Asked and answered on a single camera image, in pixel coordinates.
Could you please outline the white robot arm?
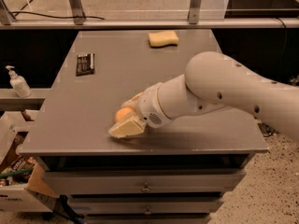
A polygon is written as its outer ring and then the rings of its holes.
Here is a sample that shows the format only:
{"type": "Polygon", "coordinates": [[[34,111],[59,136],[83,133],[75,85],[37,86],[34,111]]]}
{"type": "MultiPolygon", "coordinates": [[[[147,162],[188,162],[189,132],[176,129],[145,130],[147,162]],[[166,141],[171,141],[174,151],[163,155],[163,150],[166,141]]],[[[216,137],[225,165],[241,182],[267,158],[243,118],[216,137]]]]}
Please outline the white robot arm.
{"type": "Polygon", "coordinates": [[[299,88],[262,77],[215,51],[195,55],[182,75],[145,89],[121,107],[127,112],[108,130],[116,138],[226,107],[250,113],[294,141],[299,138],[299,88]]]}

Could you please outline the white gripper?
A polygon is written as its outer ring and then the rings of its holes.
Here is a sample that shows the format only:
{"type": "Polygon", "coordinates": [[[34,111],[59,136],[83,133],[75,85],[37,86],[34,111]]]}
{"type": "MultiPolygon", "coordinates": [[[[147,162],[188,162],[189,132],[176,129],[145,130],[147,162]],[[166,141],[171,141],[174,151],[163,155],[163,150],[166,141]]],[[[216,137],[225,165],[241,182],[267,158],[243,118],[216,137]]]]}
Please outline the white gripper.
{"type": "Polygon", "coordinates": [[[116,122],[108,132],[113,137],[123,138],[143,133],[146,123],[151,128],[160,128],[171,123],[172,120],[163,112],[159,103],[158,91],[161,86],[162,83],[159,82],[122,103],[121,108],[136,109],[140,118],[135,115],[126,116],[116,122]]]}

